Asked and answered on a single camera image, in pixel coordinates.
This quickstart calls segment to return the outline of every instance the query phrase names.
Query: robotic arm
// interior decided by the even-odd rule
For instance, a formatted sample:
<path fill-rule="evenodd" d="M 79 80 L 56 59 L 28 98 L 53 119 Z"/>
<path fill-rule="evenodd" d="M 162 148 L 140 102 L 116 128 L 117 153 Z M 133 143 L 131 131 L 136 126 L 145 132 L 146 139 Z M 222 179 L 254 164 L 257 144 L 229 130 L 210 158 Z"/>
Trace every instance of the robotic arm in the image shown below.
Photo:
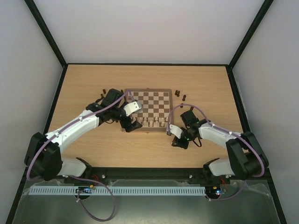
<path fill-rule="evenodd" d="M 175 137 L 171 143 L 174 147 L 188 148 L 190 141 L 196 138 L 210 140 L 228 151 L 229 159 L 214 159 L 204 165 L 204 174 L 207 179 L 213 176 L 234 175 L 239 179 L 247 178 L 261 173 L 261 164 L 258 158 L 248 148 L 247 142 L 256 151 L 262 160 L 264 168 L 268 167 L 269 162 L 256 137 L 251 132 L 234 133 L 226 130 L 226 133 L 216 129 L 213 125 L 208 124 L 207 120 L 198 120 L 192 110 L 181 114 L 186 129 L 170 125 L 167 134 L 174 134 Z"/>
<path fill-rule="evenodd" d="M 25 157 L 25 164 L 29 166 L 41 146 L 53 138 L 37 157 L 32 170 L 46 181 L 55 178 L 57 175 L 81 176 L 86 171 L 86 167 L 90 167 L 87 162 L 80 158 L 70 159 L 61 157 L 61 153 L 72 142 L 89 130 L 109 120 L 119 121 L 121 127 L 124 128 L 126 132 L 131 132 L 142 127 L 137 121 L 132 123 L 132 119 L 130 118 L 132 113 L 138 113 L 142 110 L 142 106 L 138 101 L 133 101 L 132 103 L 125 101 L 121 107 L 118 107 L 120 104 L 119 101 L 109 109 L 97 113 L 97 111 L 109 107 L 116 100 L 121 98 L 122 95 L 122 92 L 110 89 L 106 97 L 88 105 L 79 116 L 61 128 L 46 133 L 45 135 L 41 133 L 34 134 L 30 140 Z"/>

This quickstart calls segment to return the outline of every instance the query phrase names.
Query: wall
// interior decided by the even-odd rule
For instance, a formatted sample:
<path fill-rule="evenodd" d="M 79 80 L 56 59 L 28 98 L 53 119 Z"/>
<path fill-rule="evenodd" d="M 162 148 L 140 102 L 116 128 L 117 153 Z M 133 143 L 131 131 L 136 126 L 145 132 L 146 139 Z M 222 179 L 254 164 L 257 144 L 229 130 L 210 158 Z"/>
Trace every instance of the wall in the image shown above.
<path fill-rule="evenodd" d="M 0 223 L 5 223 L 30 137 L 43 131 L 62 67 L 24 1 L 1 1 L 0 30 Z"/>
<path fill-rule="evenodd" d="M 299 1 L 274 1 L 234 72 L 289 223 L 299 213 Z"/>
<path fill-rule="evenodd" d="M 229 63 L 263 0 L 35 0 L 69 63 Z"/>

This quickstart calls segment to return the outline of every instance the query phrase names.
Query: table top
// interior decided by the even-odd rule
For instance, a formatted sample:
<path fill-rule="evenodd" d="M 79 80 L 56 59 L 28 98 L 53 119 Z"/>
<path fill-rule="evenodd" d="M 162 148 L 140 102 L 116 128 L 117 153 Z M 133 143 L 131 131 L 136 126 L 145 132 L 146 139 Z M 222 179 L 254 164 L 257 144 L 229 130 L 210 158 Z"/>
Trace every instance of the table top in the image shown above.
<path fill-rule="evenodd" d="M 224 66 L 69 65 L 49 131 L 78 116 L 100 98 L 103 89 L 172 89 L 173 106 L 198 106 L 215 124 L 241 132 L 241 123 Z M 174 95 L 180 90 L 180 97 Z M 184 126 L 174 112 L 174 124 Z M 198 111 L 193 110 L 199 119 Z M 166 133 L 125 133 L 119 123 L 102 124 L 73 142 L 63 156 L 80 157 L 94 167 L 200 168 L 215 158 L 227 158 L 222 147 L 202 140 L 187 150 L 172 147 Z"/>

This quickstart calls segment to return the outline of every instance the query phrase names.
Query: purple cable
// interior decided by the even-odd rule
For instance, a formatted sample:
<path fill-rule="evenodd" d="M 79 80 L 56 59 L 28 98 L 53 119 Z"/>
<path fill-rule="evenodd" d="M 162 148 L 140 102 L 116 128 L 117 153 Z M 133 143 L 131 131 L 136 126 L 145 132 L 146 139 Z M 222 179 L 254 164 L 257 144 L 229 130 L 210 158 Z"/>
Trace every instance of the purple cable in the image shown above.
<path fill-rule="evenodd" d="M 209 119 L 207 118 L 207 116 L 205 115 L 205 113 L 203 113 L 203 111 L 201 109 L 199 109 L 198 107 L 194 106 L 194 105 L 191 105 L 191 104 L 180 104 L 180 105 L 177 105 L 175 106 L 172 111 L 170 111 L 169 115 L 168 115 L 168 130 L 170 129 L 170 117 L 171 117 L 171 114 L 174 112 L 175 109 L 177 109 L 179 106 L 190 106 L 190 107 L 193 107 L 195 108 L 196 110 L 198 110 L 202 116 L 204 116 L 206 122 L 209 124 L 209 126 L 215 128 L 215 129 L 218 129 L 219 131 L 221 132 L 224 132 L 224 133 L 227 133 L 227 134 L 230 134 L 230 131 L 222 128 L 222 127 L 219 127 L 215 124 L 212 124 Z M 231 135 L 235 136 L 237 139 L 239 139 L 241 142 L 243 142 L 249 149 L 250 151 L 256 156 L 258 162 L 260 163 L 261 165 L 261 173 L 258 174 L 258 175 L 253 175 L 255 177 L 260 177 L 260 176 L 263 176 L 264 173 L 265 173 L 265 167 L 263 165 L 263 161 L 261 159 L 261 157 L 257 154 L 257 152 L 254 150 L 254 148 L 248 143 L 246 142 L 243 138 L 241 138 L 239 135 L 235 134 L 235 133 L 231 133 Z"/>
<path fill-rule="evenodd" d="M 243 190 L 243 188 L 245 187 L 245 185 L 246 185 L 246 181 L 243 182 L 243 185 L 242 185 L 241 188 L 238 190 L 238 192 L 235 193 L 234 195 L 230 196 L 230 197 L 226 197 L 226 198 L 218 198 L 218 199 L 211 199 L 211 198 L 209 198 L 208 195 L 206 195 L 206 198 L 209 199 L 209 200 L 211 200 L 211 201 L 225 201 L 225 200 L 228 200 L 228 199 L 232 199 L 232 198 L 236 197 L 238 194 L 241 193 L 241 191 Z"/>
<path fill-rule="evenodd" d="M 98 222 L 106 222 L 106 221 L 111 220 L 111 219 L 113 218 L 113 215 L 114 215 L 115 211 L 116 211 L 116 200 L 115 200 L 115 197 L 114 197 L 112 191 L 109 189 L 109 187 L 107 187 L 105 184 L 102 184 L 101 182 L 98 182 L 98 181 L 89 180 L 89 179 L 84 179 L 84 178 L 79 178 L 79 177 L 76 177 L 76 176 L 70 176 L 70 177 L 72 177 L 72 178 L 74 178 L 74 179 L 77 179 L 77 180 L 80 180 L 80 181 L 89 181 L 89 182 L 97 183 L 97 184 L 99 184 L 99 185 L 105 187 L 105 188 L 109 191 L 109 193 L 111 194 L 111 197 L 112 197 L 112 199 L 113 199 L 113 210 L 112 210 L 111 215 L 110 215 L 108 218 L 106 218 L 106 219 L 97 218 L 97 217 L 93 216 L 93 215 L 87 210 L 87 208 L 83 205 L 82 201 L 81 201 L 80 198 L 79 198 L 80 193 L 81 193 L 82 191 L 79 191 L 79 192 L 78 192 L 78 194 L 77 194 L 77 199 L 78 199 L 78 201 L 80 202 L 80 204 L 82 205 L 84 211 L 89 215 L 89 217 L 93 218 L 94 220 L 96 220 L 96 221 L 98 221 Z"/>
<path fill-rule="evenodd" d="M 130 90 L 127 90 L 127 91 L 126 91 L 120 98 L 118 98 L 116 101 L 114 101 L 114 102 L 113 102 L 112 104 L 110 104 L 109 106 L 107 106 L 107 107 L 105 107 L 105 108 L 103 108 L 103 109 L 101 109 L 101 110 L 99 110 L 99 111 L 96 111 L 96 112 L 90 113 L 90 114 L 88 114 L 88 115 L 85 115 L 85 116 L 82 117 L 82 119 L 88 118 L 88 117 L 93 116 L 93 115 L 98 114 L 98 113 L 101 113 L 101 112 L 103 112 L 103 111 L 105 111 L 105 110 L 107 110 L 107 109 L 113 107 L 115 104 L 117 104 L 118 102 L 120 102 L 121 99 L 124 98 L 127 94 L 129 94 L 130 97 L 131 97 L 131 99 L 134 100 L 134 98 L 133 98 L 133 96 L 132 96 L 132 94 L 131 94 L 131 91 L 130 91 Z M 80 121 L 80 119 L 77 119 L 77 120 L 74 120 L 73 122 L 67 124 L 67 125 L 66 125 L 65 127 L 63 127 L 58 133 L 61 134 L 65 129 L 69 128 L 70 126 L 76 124 L 76 123 L 79 122 L 79 121 Z M 53 135 L 51 138 L 49 138 L 49 139 L 42 145 L 42 147 L 40 147 L 40 149 L 37 151 L 37 153 L 36 153 L 35 156 L 33 157 L 32 161 L 31 161 L 31 163 L 30 163 L 30 165 L 29 165 L 29 167 L 28 167 L 28 171 L 27 171 L 27 173 L 26 173 L 26 178 L 27 178 L 27 180 L 29 180 L 29 181 L 34 181 L 34 180 L 36 180 L 36 179 L 38 179 L 38 178 L 40 177 L 40 176 L 36 176 L 36 177 L 34 177 L 34 178 L 30 178 L 30 172 L 31 172 L 31 169 L 32 169 L 33 164 L 35 163 L 37 157 L 39 156 L 39 154 L 43 151 L 44 148 L 46 148 L 46 146 L 47 146 L 53 139 L 55 139 L 55 137 L 56 137 L 56 135 Z"/>

